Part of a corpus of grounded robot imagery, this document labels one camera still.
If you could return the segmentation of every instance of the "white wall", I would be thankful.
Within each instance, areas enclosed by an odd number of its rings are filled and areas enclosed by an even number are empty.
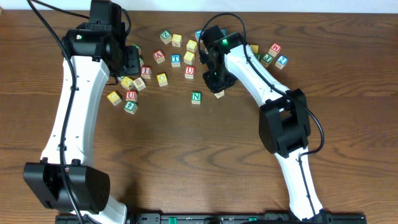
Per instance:
[[[89,10],[90,0],[42,0],[61,9]],[[398,0],[114,0],[135,11],[398,13]],[[4,9],[30,9],[26,0],[0,0]]]

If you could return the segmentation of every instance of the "wooden table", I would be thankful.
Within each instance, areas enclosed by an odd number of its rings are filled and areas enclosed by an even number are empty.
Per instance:
[[[83,22],[42,12],[59,36]],[[168,29],[183,46],[214,13],[130,12],[128,43],[142,46],[153,74],[166,72],[169,85],[155,77],[139,93],[135,115],[106,95],[99,106],[95,167],[110,175],[118,200],[165,213],[262,213],[289,209],[289,196],[275,157],[262,145],[259,109],[237,82],[216,99],[195,60],[194,80],[185,64],[172,68],[171,54],[185,47],[164,45]],[[301,88],[321,121],[326,145],[311,156],[318,197],[332,212],[359,212],[368,223],[398,219],[398,16],[375,14],[239,13],[250,44],[263,54],[277,42],[290,60],[269,71],[291,89]],[[242,31],[232,17],[217,20],[228,33]],[[162,49],[166,62],[152,53]],[[53,223],[22,179],[25,162],[38,162],[52,130],[62,85],[62,56],[31,11],[0,16],[0,222]],[[201,91],[200,106],[190,102]],[[310,148],[319,137],[312,123]]]

